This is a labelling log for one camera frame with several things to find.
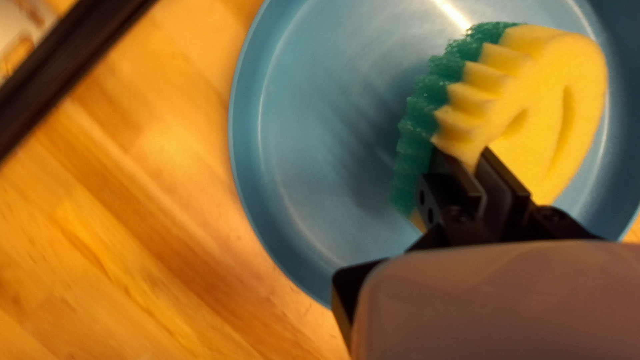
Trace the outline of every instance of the wood grain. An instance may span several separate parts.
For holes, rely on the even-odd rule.
[[[348,358],[234,186],[227,107],[259,6],[160,0],[0,166],[0,359]]]

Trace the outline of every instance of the blue bowl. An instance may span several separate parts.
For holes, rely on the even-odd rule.
[[[623,237],[640,202],[640,2],[267,0],[245,40],[229,138],[244,210],[300,288],[330,303],[341,266],[394,256],[420,232],[388,203],[396,124],[426,60],[471,24],[583,33],[603,48],[609,95],[579,173],[556,201]]]

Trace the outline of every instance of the green scouring pad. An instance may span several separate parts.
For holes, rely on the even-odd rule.
[[[431,137],[438,129],[433,112],[449,101],[447,86],[462,80],[466,61],[478,61],[485,42],[498,44],[504,31],[517,22],[482,22],[473,25],[465,37],[452,40],[443,55],[427,61],[429,73],[418,76],[415,91],[406,100],[406,111],[398,129],[391,203],[409,217],[415,207],[415,187],[420,174],[427,172],[433,145]]]

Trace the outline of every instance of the wooden surface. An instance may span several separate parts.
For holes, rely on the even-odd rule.
[[[259,5],[160,0],[2,164],[0,359],[348,358],[230,172],[231,80]]]

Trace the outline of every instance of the black strip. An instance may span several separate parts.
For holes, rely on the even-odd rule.
[[[156,0],[79,0],[0,87],[0,160]]]

